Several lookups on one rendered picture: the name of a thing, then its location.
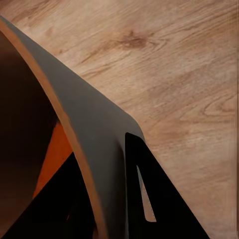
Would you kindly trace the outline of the trash can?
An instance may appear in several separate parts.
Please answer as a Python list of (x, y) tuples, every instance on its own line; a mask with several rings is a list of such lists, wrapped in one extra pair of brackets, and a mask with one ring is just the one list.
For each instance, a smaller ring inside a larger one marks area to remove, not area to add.
[(125, 134), (145, 142), (141, 127), (0, 15), (0, 239), (32, 202), (57, 118), (90, 198), (92, 239), (129, 239)]

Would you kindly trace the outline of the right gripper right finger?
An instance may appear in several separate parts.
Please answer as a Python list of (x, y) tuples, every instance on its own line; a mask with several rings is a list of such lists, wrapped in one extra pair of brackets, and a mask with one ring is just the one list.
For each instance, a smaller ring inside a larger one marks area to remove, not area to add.
[[(210, 239), (143, 139), (125, 134), (129, 239)], [(156, 222), (145, 219), (139, 167)]]

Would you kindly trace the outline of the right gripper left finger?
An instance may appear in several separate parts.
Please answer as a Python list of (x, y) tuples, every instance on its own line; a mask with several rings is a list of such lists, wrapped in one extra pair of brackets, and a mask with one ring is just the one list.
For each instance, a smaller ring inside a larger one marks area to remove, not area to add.
[(92, 239), (94, 221), (72, 152), (2, 239)]

